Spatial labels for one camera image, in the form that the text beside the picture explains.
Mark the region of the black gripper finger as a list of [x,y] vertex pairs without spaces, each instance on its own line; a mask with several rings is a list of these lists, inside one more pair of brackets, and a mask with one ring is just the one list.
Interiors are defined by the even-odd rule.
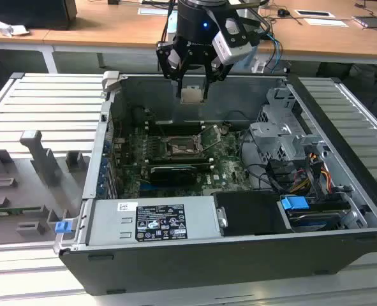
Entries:
[[188,48],[186,40],[159,41],[156,55],[166,79],[177,82],[176,97],[181,97],[182,79],[188,70]]
[[212,62],[207,59],[204,63],[204,68],[205,77],[203,80],[203,99],[207,99],[210,84],[217,81],[223,81],[232,69],[232,64],[220,64],[216,69],[213,69]]

